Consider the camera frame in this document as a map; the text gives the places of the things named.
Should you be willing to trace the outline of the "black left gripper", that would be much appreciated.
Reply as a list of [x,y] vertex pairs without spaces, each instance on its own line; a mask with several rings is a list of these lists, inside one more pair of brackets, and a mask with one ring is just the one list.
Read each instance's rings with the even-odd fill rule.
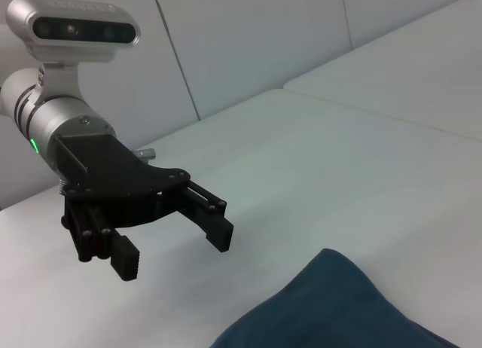
[[140,251],[117,230],[173,212],[195,223],[219,252],[229,250],[227,202],[190,181],[188,172],[148,165],[109,134],[59,137],[54,147],[66,181],[61,222],[79,261],[108,259],[123,281],[136,279]]

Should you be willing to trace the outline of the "teal blue printed t-shirt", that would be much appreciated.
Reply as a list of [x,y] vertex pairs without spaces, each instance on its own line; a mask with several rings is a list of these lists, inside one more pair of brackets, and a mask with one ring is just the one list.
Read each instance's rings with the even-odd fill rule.
[[408,319],[348,258],[323,249],[210,348],[459,348]]

